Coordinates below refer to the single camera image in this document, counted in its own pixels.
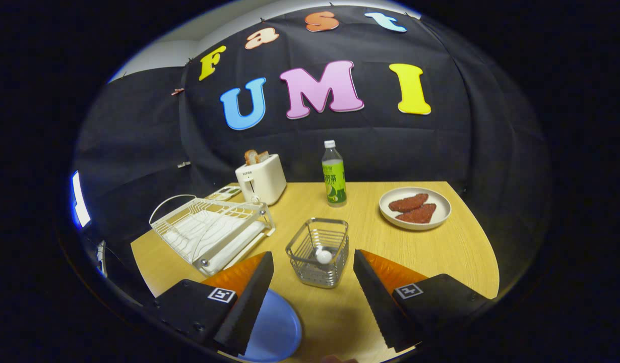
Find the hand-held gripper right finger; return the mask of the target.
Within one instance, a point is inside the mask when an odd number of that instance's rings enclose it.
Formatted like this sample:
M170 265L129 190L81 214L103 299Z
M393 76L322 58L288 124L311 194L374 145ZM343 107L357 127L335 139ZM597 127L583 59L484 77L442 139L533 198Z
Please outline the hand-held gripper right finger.
M493 299L449 274L427 277L366 250L353 270L387 347L401 352L462 333Z

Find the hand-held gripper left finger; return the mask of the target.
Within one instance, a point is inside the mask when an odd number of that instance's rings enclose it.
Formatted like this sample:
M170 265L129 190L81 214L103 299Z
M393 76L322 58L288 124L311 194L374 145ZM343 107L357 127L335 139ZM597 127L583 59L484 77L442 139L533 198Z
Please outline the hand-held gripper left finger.
M202 282L183 279L150 302L150 317L201 347L244 354L274 271L265 251Z

